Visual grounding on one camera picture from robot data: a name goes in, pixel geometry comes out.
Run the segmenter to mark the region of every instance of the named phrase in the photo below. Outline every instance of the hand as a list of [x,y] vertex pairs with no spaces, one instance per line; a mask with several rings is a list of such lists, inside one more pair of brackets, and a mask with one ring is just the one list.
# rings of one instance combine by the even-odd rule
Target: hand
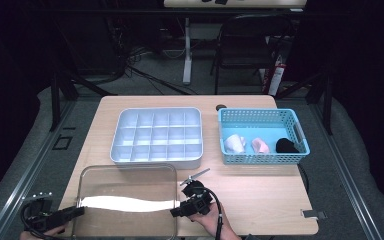
[[[217,232],[217,222],[219,217],[219,212],[217,208],[217,203],[213,202],[210,204],[210,212],[207,215],[202,214],[193,214],[188,218],[193,221],[201,224],[204,229],[213,237],[216,236]],[[233,240],[241,238],[236,235],[230,226],[229,219],[227,219],[226,213],[224,211],[223,205],[221,205],[221,211],[223,213],[223,226],[221,228],[220,240]]]
[[[43,234],[47,235],[47,236],[54,236],[56,235],[57,233],[63,231],[65,228],[67,227],[67,224],[65,225],[62,225],[62,226],[59,226],[59,227],[56,227],[56,228],[53,228],[47,232],[44,232]],[[37,238],[35,236],[33,236],[30,232],[28,231],[24,231],[20,234],[20,240],[39,240],[40,238]]]

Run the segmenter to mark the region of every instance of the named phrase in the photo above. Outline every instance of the wire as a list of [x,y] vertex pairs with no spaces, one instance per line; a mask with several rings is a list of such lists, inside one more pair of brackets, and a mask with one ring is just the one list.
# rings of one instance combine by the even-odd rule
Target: wire
[[180,23],[179,18],[176,18],[176,20],[177,20],[177,24],[179,24],[180,30],[182,30],[183,36],[185,36],[186,34],[185,34],[185,30],[183,30],[183,25]]
[[149,78],[146,78],[146,79],[148,80],[148,82],[149,82],[155,89],[157,89],[158,92],[160,92],[161,95],[164,95],[164,93],[163,93],[159,88],[157,88],[157,86],[155,86],[154,82],[153,82],[151,79],[149,79]]
[[177,91],[177,92],[179,92],[179,93],[181,93],[181,94],[183,94],[183,95],[191,95],[191,94],[188,93],[188,92],[185,92],[185,91],[183,91],[183,90],[181,90],[181,89],[179,89],[179,88],[185,88],[185,89],[187,89],[187,90],[193,92],[194,94],[199,95],[197,92],[195,92],[194,90],[192,90],[192,89],[190,89],[190,88],[188,88],[188,87],[184,87],[184,86],[181,86],[181,85],[178,85],[178,84],[174,84],[174,83],[170,83],[170,82],[167,82],[167,81],[158,79],[158,78],[156,78],[156,77],[154,77],[154,76],[151,76],[151,75],[149,75],[149,74],[147,74],[147,73],[145,73],[145,72],[142,72],[142,71],[140,71],[139,69],[134,68],[134,67],[132,67],[132,66],[127,66],[127,68],[129,68],[130,71],[131,71],[132,73],[135,73],[136,75],[138,75],[138,76],[140,76],[140,77],[144,77],[144,78],[147,78],[147,79],[150,80],[150,81],[154,81],[154,82],[156,82],[156,83],[159,83],[159,84],[161,84],[161,85],[163,85],[163,86],[166,86],[166,87],[168,87],[168,88],[170,88],[170,89],[172,89],[172,90],[175,90],[175,91]]
[[26,210],[30,207],[30,205],[31,205],[30,203],[24,205],[20,212],[21,222],[24,224],[24,227],[26,228],[26,230],[29,231],[33,236],[37,238],[41,238],[45,240],[64,240],[62,238],[45,235],[37,231],[36,229],[34,229],[32,226],[30,226],[30,224],[26,221]]
[[[180,50],[163,50],[163,53],[164,53],[164,55],[166,55],[166,57],[171,58],[171,59],[175,59],[175,58],[181,57],[185,53],[185,50],[186,50],[185,48],[180,49]],[[175,51],[181,51],[181,53],[176,55],[176,56],[170,56],[170,54],[167,53],[167,52],[175,52]]]
[[215,238],[215,240],[220,240],[221,228],[223,226],[223,212],[221,211],[221,203],[218,200],[217,195],[213,191],[211,191],[210,189],[208,189],[206,187],[192,187],[192,189],[203,189],[205,191],[208,191],[214,197],[214,199],[216,200],[217,210],[219,212],[219,217],[218,217],[218,220],[217,220],[217,231],[216,231],[216,238]]

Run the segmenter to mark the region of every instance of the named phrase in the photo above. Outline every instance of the basket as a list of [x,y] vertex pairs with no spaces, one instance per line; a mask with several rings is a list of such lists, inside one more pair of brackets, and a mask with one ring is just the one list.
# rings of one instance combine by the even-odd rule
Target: basket
[[[310,153],[307,140],[292,109],[222,108],[218,112],[220,146],[225,164],[298,164]],[[245,139],[245,152],[232,153],[224,141],[238,134]],[[252,140],[261,138],[270,153],[255,153]],[[287,138],[299,153],[277,153],[276,143]]]

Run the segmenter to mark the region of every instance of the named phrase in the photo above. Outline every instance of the dark background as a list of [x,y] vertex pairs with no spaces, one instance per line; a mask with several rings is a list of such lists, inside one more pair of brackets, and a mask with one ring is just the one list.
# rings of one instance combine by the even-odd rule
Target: dark background
[[[147,7],[162,7],[162,1],[146,2]],[[99,6],[97,1],[79,3]],[[124,3],[125,7],[140,4]],[[102,18],[62,18],[58,21],[64,23],[61,25],[65,29],[60,29],[46,18],[33,18],[24,11],[25,4],[17,0],[0,1],[0,180],[34,123],[40,106],[36,95],[50,86],[57,71],[56,60],[73,72],[89,74],[113,74],[122,68],[120,53],[112,46],[111,34]],[[40,1],[29,4],[41,6]],[[371,173],[384,193],[384,0],[308,0],[306,8],[308,12],[326,15],[337,11],[352,14],[339,19],[303,19],[284,80],[304,80],[326,65],[333,66],[337,74],[333,95],[359,130],[370,157]],[[148,24],[154,26],[148,27],[154,32],[134,30],[131,34],[158,51],[155,29],[161,24],[169,25],[170,21],[153,18],[129,21],[136,30]],[[68,46],[61,34],[81,33],[85,27],[96,34],[80,34],[74,44],[78,54],[95,56],[95,62],[80,62],[70,51],[73,46]]]

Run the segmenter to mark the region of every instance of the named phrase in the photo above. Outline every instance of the wooden table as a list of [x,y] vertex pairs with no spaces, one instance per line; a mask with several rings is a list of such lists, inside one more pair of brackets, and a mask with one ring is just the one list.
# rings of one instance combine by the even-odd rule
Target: wooden table
[[[296,165],[224,165],[219,143],[218,104],[227,107],[276,108],[271,96],[109,96],[97,109],[60,209],[76,202],[80,174],[92,165],[114,164],[110,149],[120,112],[126,108],[196,107],[202,114],[203,155],[201,166],[178,170],[180,184],[189,175],[210,168],[199,177],[223,203],[232,227],[239,235],[311,235],[318,231],[316,220],[304,218],[311,210]],[[178,196],[184,196],[178,187]],[[178,236],[207,236],[198,223],[178,218]]]
[[307,0],[228,0],[226,5],[216,4],[215,0],[164,0],[165,7],[175,8],[303,8]]

